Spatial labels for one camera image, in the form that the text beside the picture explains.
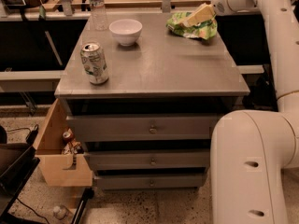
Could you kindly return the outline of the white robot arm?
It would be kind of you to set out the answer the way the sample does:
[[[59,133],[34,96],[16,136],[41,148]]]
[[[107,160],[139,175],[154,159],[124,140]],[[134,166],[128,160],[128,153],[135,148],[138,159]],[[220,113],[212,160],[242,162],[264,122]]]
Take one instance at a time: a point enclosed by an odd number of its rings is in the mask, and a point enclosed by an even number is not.
[[[296,0],[211,0],[221,16],[258,10],[278,109],[238,110],[216,124],[210,150],[213,224],[288,224],[281,171],[299,164]]]

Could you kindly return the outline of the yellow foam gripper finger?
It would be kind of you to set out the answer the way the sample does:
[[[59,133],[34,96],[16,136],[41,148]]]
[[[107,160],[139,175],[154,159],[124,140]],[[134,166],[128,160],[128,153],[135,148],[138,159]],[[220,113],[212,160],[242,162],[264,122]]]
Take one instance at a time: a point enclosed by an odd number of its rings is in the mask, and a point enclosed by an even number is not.
[[[199,6],[194,12],[184,18],[181,23],[185,27],[192,27],[203,21],[211,20],[215,15],[212,5],[206,3]]]

